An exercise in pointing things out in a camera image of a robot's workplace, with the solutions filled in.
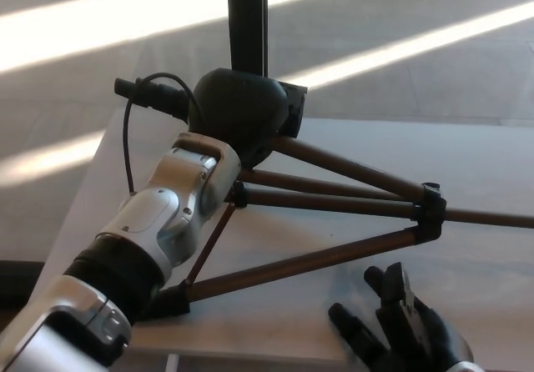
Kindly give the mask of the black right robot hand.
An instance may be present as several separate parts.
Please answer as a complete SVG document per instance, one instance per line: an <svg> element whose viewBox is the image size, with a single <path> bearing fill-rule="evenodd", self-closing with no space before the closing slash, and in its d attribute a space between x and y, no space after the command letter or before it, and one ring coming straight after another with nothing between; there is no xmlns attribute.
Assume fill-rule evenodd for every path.
<svg viewBox="0 0 534 372"><path fill-rule="evenodd" d="M471 347L454 327L411 290L402 264L364 272L380 298L375 316L383 344L361 319L335 303L328 315L339 336L370 371L479 371Z"/></svg>

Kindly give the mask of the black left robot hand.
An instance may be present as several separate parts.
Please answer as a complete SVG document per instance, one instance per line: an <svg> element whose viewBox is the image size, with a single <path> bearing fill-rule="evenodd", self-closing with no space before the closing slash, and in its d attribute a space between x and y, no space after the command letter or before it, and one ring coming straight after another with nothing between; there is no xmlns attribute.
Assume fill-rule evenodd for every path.
<svg viewBox="0 0 534 372"><path fill-rule="evenodd" d="M308 88L252 73L218 68L194 89L189 131L227 143L248 170L266 160L268 142L295 138L300 131Z"/></svg>

